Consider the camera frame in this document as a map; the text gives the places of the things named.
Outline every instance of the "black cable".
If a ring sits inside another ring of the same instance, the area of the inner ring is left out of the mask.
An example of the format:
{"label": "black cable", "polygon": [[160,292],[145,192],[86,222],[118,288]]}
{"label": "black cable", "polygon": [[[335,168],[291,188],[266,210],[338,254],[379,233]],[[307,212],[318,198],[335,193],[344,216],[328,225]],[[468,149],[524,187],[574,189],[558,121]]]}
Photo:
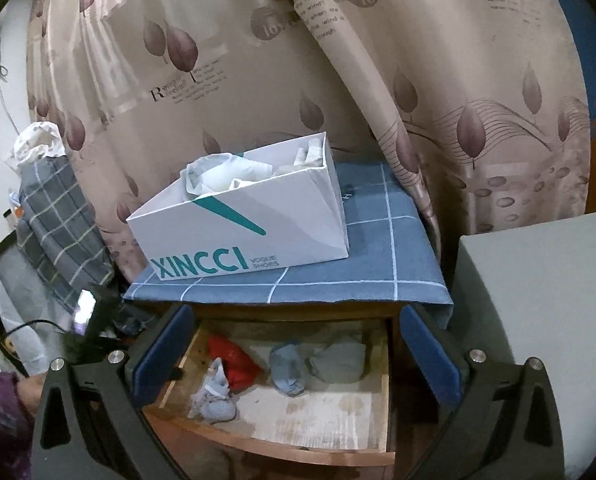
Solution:
{"label": "black cable", "polygon": [[56,328],[58,328],[62,333],[65,333],[66,330],[62,328],[62,326],[60,326],[59,324],[50,321],[48,319],[32,319],[31,321],[27,321],[26,323],[23,323],[22,325],[18,325],[17,327],[15,327],[12,330],[9,330],[1,339],[0,339],[0,344],[4,344],[4,341],[6,338],[8,338],[11,334],[13,334],[14,332],[17,332],[18,330],[20,330],[21,328],[24,328],[25,326],[30,326],[33,324],[37,324],[37,323],[47,323],[49,325],[53,325]]}

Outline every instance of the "blue object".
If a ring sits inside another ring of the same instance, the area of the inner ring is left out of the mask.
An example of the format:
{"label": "blue object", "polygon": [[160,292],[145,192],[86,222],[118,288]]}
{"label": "blue object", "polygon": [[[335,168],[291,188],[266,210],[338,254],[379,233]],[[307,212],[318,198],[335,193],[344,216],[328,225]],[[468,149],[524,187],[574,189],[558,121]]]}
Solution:
{"label": "blue object", "polygon": [[145,339],[148,346],[140,362],[133,368],[130,393],[134,406],[140,408],[156,402],[175,363],[185,353],[195,326],[195,315],[189,305],[182,305],[155,340]]}
{"label": "blue object", "polygon": [[582,65],[591,118],[591,137],[596,118],[596,13],[586,0],[558,0],[571,28]]}
{"label": "blue object", "polygon": [[462,400],[460,371],[411,305],[400,311],[400,333],[435,398],[455,410]]}
{"label": "blue object", "polygon": [[307,367],[296,343],[282,343],[269,353],[271,380],[275,387],[290,397],[300,395],[305,389]]}
{"label": "blue object", "polygon": [[[349,235],[348,258],[167,281],[148,267],[124,298],[232,304],[392,300],[451,305],[414,202],[391,168],[343,163],[336,170]],[[448,319],[449,312],[442,316]]]}

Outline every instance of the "white wall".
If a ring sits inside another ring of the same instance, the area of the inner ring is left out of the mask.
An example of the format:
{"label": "white wall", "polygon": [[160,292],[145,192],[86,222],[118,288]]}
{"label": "white wall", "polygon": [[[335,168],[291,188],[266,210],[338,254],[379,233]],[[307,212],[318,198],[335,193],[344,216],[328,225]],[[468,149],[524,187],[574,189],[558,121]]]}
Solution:
{"label": "white wall", "polygon": [[[20,131],[30,123],[27,109],[27,25],[32,0],[10,0],[0,14],[0,62],[9,70],[1,82],[2,94]],[[0,101],[0,241],[10,232],[2,214],[9,209],[9,189],[18,190],[20,180],[2,159],[11,149],[16,132]]]}

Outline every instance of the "blue tablecloth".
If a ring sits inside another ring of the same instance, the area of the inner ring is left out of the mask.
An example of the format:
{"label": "blue tablecloth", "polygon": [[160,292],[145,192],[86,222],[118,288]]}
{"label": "blue tablecloth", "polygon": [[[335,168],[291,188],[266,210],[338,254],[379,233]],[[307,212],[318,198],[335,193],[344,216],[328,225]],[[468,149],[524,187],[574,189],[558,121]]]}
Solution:
{"label": "blue tablecloth", "polygon": [[337,164],[350,255],[344,260],[160,281],[148,267],[127,300],[192,303],[420,301],[451,304],[411,198],[386,164]]}

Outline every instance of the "white tissue paper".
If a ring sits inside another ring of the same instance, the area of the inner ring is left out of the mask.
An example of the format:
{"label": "white tissue paper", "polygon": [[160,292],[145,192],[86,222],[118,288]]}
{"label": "white tissue paper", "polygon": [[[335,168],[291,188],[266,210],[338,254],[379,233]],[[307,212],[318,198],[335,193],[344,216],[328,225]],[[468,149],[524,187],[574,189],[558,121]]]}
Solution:
{"label": "white tissue paper", "polygon": [[292,165],[274,170],[271,164],[249,160],[231,153],[201,156],[180,171],[185,189],[194,198],[238,189],[272,176],[280,176],[303,168],[319,168],[323,164],[322,139],[310,139],[307,151],[298,148]]}
{"label": "white tissue paper", "polygon": [[4,161],[20,174],[20,166],[44,156],[65,155],[58,126],[48,121],[31,123],[16,140]]}
{"label": "white tissue paper", "polygon": [[231,153],[215,153],[189,164],[180,172],[180,178],[189,194],[202,196],[243,187],[269,178],[272,173],[271,164]]}

